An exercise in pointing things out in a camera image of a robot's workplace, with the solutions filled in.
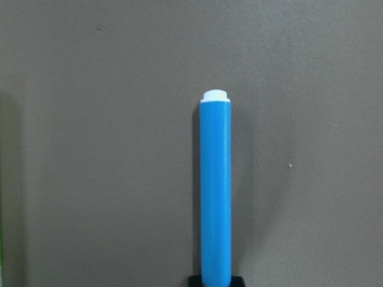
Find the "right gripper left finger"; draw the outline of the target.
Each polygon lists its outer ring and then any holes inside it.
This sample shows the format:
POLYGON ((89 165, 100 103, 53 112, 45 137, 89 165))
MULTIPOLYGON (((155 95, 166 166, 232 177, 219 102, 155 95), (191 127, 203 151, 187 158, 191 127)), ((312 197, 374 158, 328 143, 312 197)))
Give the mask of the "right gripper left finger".
POLYGON ((199 274, 193 274, 187 279, 188 287, 202 287, 202 272, 199 271, 199 274))

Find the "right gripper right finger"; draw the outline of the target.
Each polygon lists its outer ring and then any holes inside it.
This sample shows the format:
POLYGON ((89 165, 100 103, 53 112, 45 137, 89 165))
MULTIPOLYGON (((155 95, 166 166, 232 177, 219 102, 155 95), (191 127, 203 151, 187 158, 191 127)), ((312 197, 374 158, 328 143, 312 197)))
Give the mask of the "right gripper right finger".
POLYGON ((244 278, 236 271, 232 271, 230 287, 244 287, 244 278))

